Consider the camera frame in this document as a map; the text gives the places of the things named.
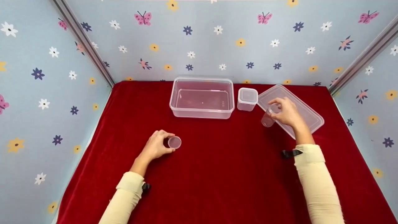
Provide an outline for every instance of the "wallpaper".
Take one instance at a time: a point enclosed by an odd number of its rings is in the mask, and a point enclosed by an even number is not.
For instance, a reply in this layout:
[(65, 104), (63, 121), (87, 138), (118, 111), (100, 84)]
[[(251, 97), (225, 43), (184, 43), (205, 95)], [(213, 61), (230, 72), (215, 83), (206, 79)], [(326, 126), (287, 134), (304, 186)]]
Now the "wallpaper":
[(396, 0), (67, 2), (116, 82), (330, 86), (398, 13)]
[(334, 97), (363, 158), (398, 218), (398, 39)]
[(111, 89), (51, 1), (0, 8), (0, 223), (51, 223)]

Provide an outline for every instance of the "pink butterfly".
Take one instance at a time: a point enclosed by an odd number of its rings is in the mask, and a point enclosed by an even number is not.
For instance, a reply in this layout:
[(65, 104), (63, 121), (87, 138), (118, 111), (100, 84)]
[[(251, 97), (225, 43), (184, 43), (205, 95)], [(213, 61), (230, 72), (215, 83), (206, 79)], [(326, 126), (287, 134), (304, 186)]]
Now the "pink butterfly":
[(368, 11), (368, 14), (362, 13), (361, 16), (359, 17), (358, 23), (365, 23), (368, 24), (372, 19), (376, 18), (378, 16), (378, 12), (374, 11), (372, 14), (369, 14), (370, 11)]
[(264, 15), (264, 12), (262, 15), (258, 15), (257, 19), (258, 19), (258, 24), (267, 24), (268, 20), (270, 20), (272, 17), (272, 13), (267, 13), (266, 15)]
[(4, 97), (2, 95), (0, 95), (0, 114), (2, 114), (3, 110), (5, 110), (9, 106), (10, 106), (10, 104), (6, 103), (4, 100)]
[(150, 26), (149, 20), (152, 18), (152, 14), (150, 12), (146, 13), (146, 11), (144, 12), (144, 15), (141, 15), (140, 12), (138, 12), (138, 14), (134, 14), (134, 18), (138, 21), (138, 24)]

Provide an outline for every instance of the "rectangular plastic container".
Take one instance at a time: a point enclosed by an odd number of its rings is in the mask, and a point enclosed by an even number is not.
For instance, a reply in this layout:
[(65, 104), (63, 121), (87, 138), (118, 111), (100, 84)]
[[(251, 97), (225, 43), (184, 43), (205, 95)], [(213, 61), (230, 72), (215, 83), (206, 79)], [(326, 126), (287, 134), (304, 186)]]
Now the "rectangular plastic container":
[(229, 79), (178, 77), (170, 108), (176, 117), (228, 119), (235, 109), (233, 83)]

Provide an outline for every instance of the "white flower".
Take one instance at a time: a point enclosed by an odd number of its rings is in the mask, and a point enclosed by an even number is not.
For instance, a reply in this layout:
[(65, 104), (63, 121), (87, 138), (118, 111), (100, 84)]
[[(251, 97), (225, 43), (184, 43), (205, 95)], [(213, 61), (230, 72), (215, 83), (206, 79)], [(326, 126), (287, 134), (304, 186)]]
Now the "white flower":
[(115, 29), (120, 29), (119, 23), (117, 23), (116, 20), (112, 20), (109, 23), (111, 24), (111, 27)]
[(58, 57), (59, 52), (57, 51), (56, 48), (51, 47), (51, 48), (50, 48), (49, 54), (50, 54), (52, 57), (54, 57), (54, 56)]
[(391, 48), (391, 55), (396, 55), (398, 53), (398, 46), (397, 45), (394, 45), (394, 47), (393, 48)]
[(44, 110), (44, 108), (48, 108), (50, 104), (50, 102), (47, 102), (47, 99), (41, 99), (39, 103), (39, 107), (41, 107), (42, 110)]
[(325, 30), (329, 30), (329, 28), (332, 26), (332, 22), (326, 22), (325, 24), (323, 24), (323, 26), (321, 26), (322, 32)]
[(43, 173), (38, 174), (37, 177), (35, 178), (35, 180), (36, 180), (35, 184), (40, 185), (40, 183), (42, 181), (46, 180), (46, 179), (44, 179), (46, 176), (47, 176), (47, 174), (44, 174), (44, 175), (43, 175)]
[(1, 25), (3, 26), (1, 31), (4, 31), (7, 36), (12, 35), (14, 37), (17, 37), (15, 35), (15, 33), (18, 33), (18, 31), (16, 29), (14, 29), (14, 25), (8, 24), (7, 22), (4, 22), (4, 24), (1, 24)]
[(315, 51), (315, 47), (310, 47), (310, 48), (307, 48), (307, 50), (305, 52), (307, 53), (307, 55), (309, 55), (309, 54), (313, 54), (314, 51)]
[(373, 67), (372, 66), (368, 66), (367, 68), (365, 68), (365, 74), (370, 75), (371, 73), (373, 73)]
[(271, 45), (272, 45), (272, 47), (277, 47), (278, 44), (279, 44), (279, 40), (278, 40), (278, 39), (271, 40)]
[(221, 65), (220, 65), (220, 69), (221, 69), (221, 71), (222, 71), (222, 70), (225, 70), (225, 69), (226, 69), (225, 64), (221, 64)]
[(195, 53), (193, 51), (188, 52), (188, 57), (191, 59), (195, 57)]
[(121, 51), (121, 52), (123, 52), (123, 53), (126, 53), (127, 52), (127, 48), (125, 48), (124, 46), (120, 46), (120, 47), (118, 47), (119, 48), (119, 51)]
[(69, 77), (70, 77), (71, 80), (76, 79), (76, 76), (77, 75), (74, 73), (74, 71), (70, 71), (69, 72)]
[(214, 27), (214, 32), (217, 33), (217, 35), (222, 33), (222, 30), (223, 30), (223, 28), (221, 26)]

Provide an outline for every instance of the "small square plastic container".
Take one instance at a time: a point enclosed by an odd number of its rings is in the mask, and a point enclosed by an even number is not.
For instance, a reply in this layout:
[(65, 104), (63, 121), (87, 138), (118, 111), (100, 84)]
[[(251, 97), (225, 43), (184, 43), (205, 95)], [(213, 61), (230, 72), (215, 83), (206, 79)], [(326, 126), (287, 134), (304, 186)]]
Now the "small square plastic container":
[(176, 117), (228, 119), (235, 109), (229, 79), (178, 77), (170, 97)]
[(238, 110), (252, 111), (258, 102), (258, 92), (253, 88), (240, 88), (238, 91)]

